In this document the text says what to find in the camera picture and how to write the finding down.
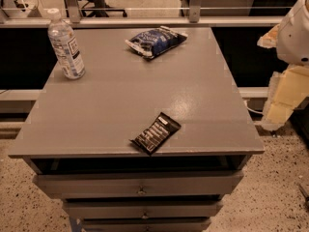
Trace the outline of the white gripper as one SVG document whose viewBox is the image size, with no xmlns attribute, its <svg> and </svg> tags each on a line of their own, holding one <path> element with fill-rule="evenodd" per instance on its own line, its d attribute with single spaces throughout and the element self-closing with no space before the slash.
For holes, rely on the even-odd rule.
<svg viewBox="0 0 309 232">
<path fill-rule="evenodd" d="M 258 39 L 257 46 L 276 47 L 280 60 L 294 64 L 283 72 L 274 72 L 268 84 L 261 125 L 267 131 L 277 131 L 309 96 L 308 0 L 297 0 L 280 25 Z"/>
</svg>

